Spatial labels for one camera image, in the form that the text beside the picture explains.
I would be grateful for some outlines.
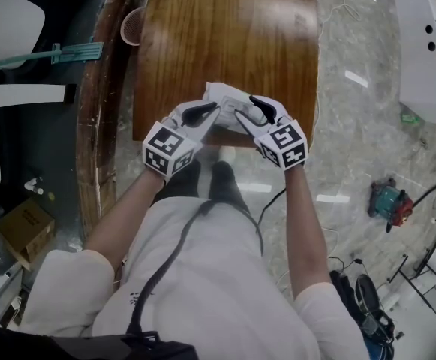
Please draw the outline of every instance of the wire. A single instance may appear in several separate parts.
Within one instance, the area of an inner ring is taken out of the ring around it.
[[[328,258],[330,258],[330,257],[335,253],[336,249],[337,249],[338,246],[339,246],[339,231],[338,231],[337,229],[323,228],[323,227],[321,227],[321,229],[322,229],[322,230],[325,230],[325,231],[331,231],[331,232],[336,233],[336,245],[335,245],[335,247],[331,250],[331,252],[329,252],[329,254],[328,254]]]
[[[283,280],[283,277],[286,276],[288,273],[290,273],[290,270],[289,270],[289,269],[287,269],[286,272],[283,273],[283,274],[279,277],[278,281],[276,281],[276,285],[278,285],[279,282],[280,282],[281,280]]]
[[[413,209],[415,209],[419,205],[420,202],[422,202],[426,197],[428,197],[434,191],[436,191],[436,184],[433,185],[431,188],[429,188],[417,201],[414,202]]]
[[[317,53],[317,61],[318,61],[318,67],[319,67],[319,61],[321,59],[321,46],[320,46],[320,40],[321,40],[321,36],[323,36],[324,33],[324,25],[329,22],[332,18],[332,14],[337,11],[340,8],[344,8],[349,15],[355,19],[357,22],[361,21],[361,15],[359,15],[359,12],[357,11],[356,8],[352,7],[351,5],[349,5],[346,0],[343,0],[343,4],[340,5],[336,5],[335,7],[333,7],[331,9],[331,11],[329,12],[329,16],[321,23],[321,31],[320,31],[320,35],[317,37],[317,48],[318,48],[318,53]],[[320,68],[317,69],[317,81],[320,81]],[[311,154],[311,150],[314,146],[314,135],[316,134],[316,130],[317,130],[317,124],[320,121],[320,115],[321,115],[321,104],[320,104],[320,96],[319,96],[319,92],[317,92],[316,94],[316,104],[317,104],[317,115],[316,115],[316,121],[314,122],[314,127],[313,127],[313,134],[312,134],[312,143],[311,143],[311,147],[309,148],[309,153]]]
[[[189,229],[193,225],[193,222],[200,215],[206,216],[209,213],[209,211],[218,203],[229,204],[230,206],[234,207],[235,210],[241,212],[253,223],[253,225],[256,227],[256,234],[260,239],[261,256],[263,255],[263,236],[261,234],[260,228],[257,225],[256,221],[254,221],[254,219],[250,216],[249,213],[242,210],[238,206],[235,206],[228,202],[216,202],[212,200],[203,202],[183,227],[181,231],[181,237],[179,238],[178,244],[173,249],[173,252],[171,252],[171,254],[168,256],[166,261],[164,261],[163,264],[161,264],[161,266],[156,270],[156,272],[147,280],[146,284],[144,284],[144,287],[137,298],[137,302],[136,305],[134,306],[133,313],[131,314],[131,321],[129,322],[129,326],[126,333],[133,334],[133,335],[141,335],[143,333],[143,329],[141,327],[141,316],[143,315],[144,304],[146,303],[148,297],[152,294],[153,289],[156,287],[156,285],[158,285],[158,283],[161,281],[163,276],[166,274],[167,270],[171,267],[174,260],[181,252],[182,246],[186,241],[186,237],[188,237]]]
[[[341,272],[339,272],[339,274],[343,273],[343,271],[344,271],[344,261],[343,260],[341,260],[339,257],[336,257],[336,256],[329,256],[328,259],[339,260],[341,262],[341,265],[342,265]]]
[[[343,269],[341,270],[341,272],[339,272],[339,274],[342,274],[342,273],[344,272],[345,269],[350,268],[354,263],[355,263],[355,261],[353,260],[353,261],[350,262],[348,265],[346,265],[345,267],[343,267]]]
[[[371,276],[368,273],[368,269],[366,269],[366,265],[364,262],[361,263],[362,267],[365,269],[366,274],[368,275],[369,278],[371,278]]]
[[[263,221],[264,212],[265,212],[265,211],[266,211],[270,206],[272,206],[272,205],[274,204],[274,202],[275,202],[277,199],[279,199],[279,197],[280,197],[284,192],[286,192],[286,188],[283,189],[283,190],[282,190],[280,193],[278,193],[276,196],[274,196],[274,197],[271,199],[271,201],[268,202],[268,203],[264,206],[263,210],[261,211],[260,218],[259,218],[259,220],[257,221],[257,225],[258,225],[258,226],[261,226],[261,221]]]

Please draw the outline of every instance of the cable on floor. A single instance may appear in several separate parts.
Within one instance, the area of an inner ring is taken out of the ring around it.
[[[264,212],[266,212],[266,210],[267,210],[270,206],[272,206],[272,205],[274,204],[274,202],[275,202],[277,199],[279,199],[279,197],[280,197],[284,192],[286,192],[286,188],[283,189],[281,192],[279,192],[276,196],[274,196],[274,197],[271,199],[271,201],[268,202],[268,203],[264,206],[263,210],[261,211],[260,218],[259,218],[259,220],[257,221],[257,225],[258,225],[258,226],[261,226],[261,221],[263,221]]]
[[[353,260],[352,262],[350,262],[348,265],[346,265],[345,267],[343,267],[343,269],[341,270],[341,272],[339,272],[339,274],[341,275],[345,269],[350,268],[353,264],[355,263],[355,261]]]
[[[343,273],[343,271],[344,271],[344,261],[343,261],[343,260],[341,260],[339,257],[336,257],[336,256],[329,256],[328,259],[339,260],[339,261],[341,262],[341,265],[342,265],[342,267],[341,267],[341,272],[339,272],[339,273],[340,273],[340,274]]]
[[[359,15],[358,10],[356,8],[354,8],[353,6],[349,5],[346,2],[346,0],[343,0],[343,4],[336,5],[335,7],[331,8],[331,11],[329,12],[329,16],[321,23],[320,35],[317,38],[317,48],[318,48],[318,53],[317,53],[317,81],[318,82],[320,81],[320,68],[319,68],[319,61],[321,59],[320,39],[321,39],[321,36],[323,36],[323,33],[324,33],[324,25],[331,20],[332,14],[336,10],[338,10],[340,8],[344,8],[349,13],[349,15],[353,19],[355,19],[357,22],[361,21],[361,15]],[[320,121],[321,105],[320,105],[319,92],[317,92],[317,94],[316,94],[316,104],[317,104],[317,115],[316,115],[316,122],[314,123],[314,127],[313,127],[312,143],[311,143],[311,147],[309,148],[309,154],[311,154],[311,150],[312,150],[313,145],[314,145],[314,135],[316,134],[317,124]]]
[[[339,246],[339,231],[337,229],[332,229],[332,228],[323,228],[321,227],[322,230],[325,231],[331,231],[334,232],[336,234],[336,244],[335,247],[331,250],[331,252],[328,253],[328,258],[331,258],[331,256],[335,253],[336,248],[338,248]]]

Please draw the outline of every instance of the metal stand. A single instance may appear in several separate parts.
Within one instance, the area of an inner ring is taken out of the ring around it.
[[[425,266],[428,267],[428,271],[424,271],[424,272],[420,272],[419,274],[416,274],[413,277],[408,277],[403,271],[402,268],[404,266],[404,264],[407,262],[407,259],[409,258],[409,256],[407,254],[403,255],[404,260],[401,263],[401,265],[398,267],[398,270],[395,272],[395,274],[391,277],[388,278],[388,282],[392,283],[392,281],[396,278],[396,276],[398,274],[400,274],[412,287],[413,289],[416,291],[416,293],[419,295],[419,297],[421,297],[421,299],[426,303],[426,305],[428,305],[428,307],[430,307],[433,312],[436,314],[436,309],[433,307],[433,305],[431,304],[431,302],[429,301],[428,298],[426,298],[426,295],[429,295],[429,293],[431,291],[435,291],[436,292],[436,284],[434,286],[431,287],[431,289],[429,289],[428,291],[426,291],[425,293],[422,293],[417,287],[416,285],[414,285],[413,280],[416,280],[417,278],[419,278],[419,276],[424,275],[425,273],[428,272],[433,272],[433,274],[436,276],[436,271],[434,271],[434,269],[428,264],[425,263]]]

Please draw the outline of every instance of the cardboard box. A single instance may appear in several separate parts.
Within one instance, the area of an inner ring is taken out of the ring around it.
[[[54,237],[54,226],[54,219],[31,199],[0,219],[0,233],[6,247],[27,270]]]

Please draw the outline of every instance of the black pants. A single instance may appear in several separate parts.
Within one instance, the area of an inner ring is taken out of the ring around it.
[[[186,168],[175,174],[169,183],[161,189],[153,200],[153,204],[168,197],[199,197],[197,194],[197,182],[200,178],[201,164],[194,160]],[[212,166],[211,187],[209,199],[220,203],[229,203],[249,213],[249,208],[242,199],[233,168],[219,161]]]

